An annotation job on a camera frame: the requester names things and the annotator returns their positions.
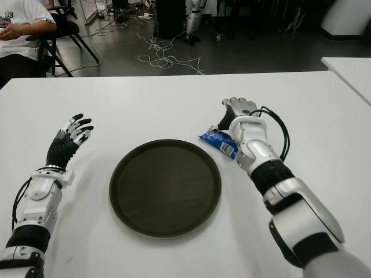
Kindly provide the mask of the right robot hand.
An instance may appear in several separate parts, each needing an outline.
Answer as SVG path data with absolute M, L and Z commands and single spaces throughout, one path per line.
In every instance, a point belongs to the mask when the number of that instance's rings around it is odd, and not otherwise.
M 248 101 L 245 98 L 225 98 L 222 104 L 226 108 L 226 112 L 217 129 L 220 131 L 234 130 L 241 124 L 261 125 L 262 120 L 250 114 L 257 110 L 254 101 Z

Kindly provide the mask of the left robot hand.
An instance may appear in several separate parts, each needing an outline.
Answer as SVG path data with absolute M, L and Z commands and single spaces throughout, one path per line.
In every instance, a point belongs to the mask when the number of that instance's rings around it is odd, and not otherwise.
M 83 114 L 69 118 L 58 130 L 50 145 L 45 166 L 66 168 L 77 150 L 89 139 L 94 129 L 91 122 L 91 118 L 84 118 Z

